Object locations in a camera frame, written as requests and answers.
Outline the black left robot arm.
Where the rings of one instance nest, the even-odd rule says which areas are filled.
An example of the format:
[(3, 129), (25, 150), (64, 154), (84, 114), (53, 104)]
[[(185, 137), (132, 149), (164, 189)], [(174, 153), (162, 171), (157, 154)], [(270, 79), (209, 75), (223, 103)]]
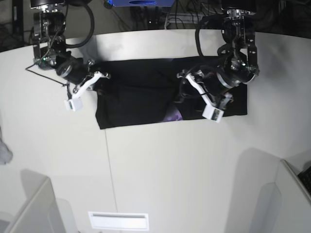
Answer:
[[(259, 75), (257, 46), (252, 16), (254, 0), (223, 0), (222, 13), (202, 17), (195, 28), (195, 44), (201, 62), (177, 74), (183, 99), (210, 97), (213, 104), (233, 100), (231, 89), (248, 84)], [(207, 58), (202, 51), (200, 32), (209, 23), (220, 23), (224, 44), (217, 56)]]

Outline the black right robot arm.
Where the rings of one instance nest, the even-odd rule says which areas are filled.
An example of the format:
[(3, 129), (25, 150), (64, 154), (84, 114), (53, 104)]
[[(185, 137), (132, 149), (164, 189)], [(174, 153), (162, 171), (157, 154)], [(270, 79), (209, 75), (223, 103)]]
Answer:
[[(71, 49), (86, 45), (94, 34), (95, 19), (87, 0), (32, 0), (30, 8), (37, 9), (34, 13), (34, 29), (32, 33), (34, 61), (33, 65), (41, 70), (53, 69), (57, 76), (66, 80), (64, 87), (75, 86), (68, 90), (68, 96), (78, 93), (82, 88), (104, 93), (103, 84), (110, 79), (110, 74), (95, 70), (94, 63), (83, 58), (75, 58)], [(83, 7), (90, 19), (90, 29), (86, 38), (77, 44), (67, 44), (64, 36), (67, 12), (62, 7)]]

